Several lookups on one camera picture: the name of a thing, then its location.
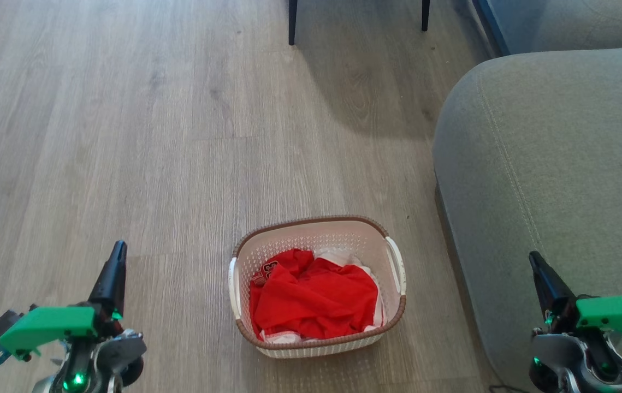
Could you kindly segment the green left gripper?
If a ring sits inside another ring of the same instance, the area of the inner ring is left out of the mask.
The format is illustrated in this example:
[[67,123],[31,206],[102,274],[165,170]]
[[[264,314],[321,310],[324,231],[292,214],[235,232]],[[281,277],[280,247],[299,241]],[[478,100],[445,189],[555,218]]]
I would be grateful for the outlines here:
[[0,335],[0,346],[18,360],[40,355],[39,348],[54,341],[88,338],[97,342],[125,331],[124,315],[128,245],[117,241],[88,297],[93,305],[36,307]]

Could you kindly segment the white laundry basket brown rim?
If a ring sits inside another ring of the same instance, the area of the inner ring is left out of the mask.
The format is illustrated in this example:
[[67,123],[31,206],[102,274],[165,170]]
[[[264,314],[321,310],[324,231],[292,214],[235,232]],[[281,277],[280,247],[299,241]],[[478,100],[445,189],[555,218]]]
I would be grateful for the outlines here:
[[[368,332],[316,342],[272,344],[257,339],[249,310],[250,280],[263,262],[291,248],[313,252],[343,249],[358,257],[377,279],[385,323]],[[239,241],[228,271],[230,304],[239,332],[263,355],[276,360],[336,355],[376,343],[404,315],[406,286],[398,245],[383,226],[362,216],[309,217],[256,229]]]

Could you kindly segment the dark blue sofa base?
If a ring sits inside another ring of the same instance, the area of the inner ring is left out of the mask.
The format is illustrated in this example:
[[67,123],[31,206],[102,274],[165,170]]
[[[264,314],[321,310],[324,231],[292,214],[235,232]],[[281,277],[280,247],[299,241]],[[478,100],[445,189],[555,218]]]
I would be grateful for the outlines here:
[[493,57],[509,56],[511,52],[506,45],[505,37],[503,37],[489,0],[470,0],[470,2],[475,8],[476,17],[481,24],[485,41],[490,46]]

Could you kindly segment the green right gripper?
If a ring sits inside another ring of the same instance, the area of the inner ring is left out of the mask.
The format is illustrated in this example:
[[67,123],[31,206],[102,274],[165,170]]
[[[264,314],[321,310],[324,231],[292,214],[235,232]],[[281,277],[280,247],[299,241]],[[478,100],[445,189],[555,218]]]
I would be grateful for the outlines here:
[[536,296],[546,331],[574,334],[581,329],[622,335],[622,296],[576,296],[538,251],[529,253]]

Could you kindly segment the grey sofa seat cushion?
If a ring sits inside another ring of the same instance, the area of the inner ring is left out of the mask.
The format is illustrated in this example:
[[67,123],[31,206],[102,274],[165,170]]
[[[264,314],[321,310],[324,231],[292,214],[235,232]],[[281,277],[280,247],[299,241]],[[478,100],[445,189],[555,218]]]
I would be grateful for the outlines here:
[[622,0],[479,0],[503,53],[622,48]]

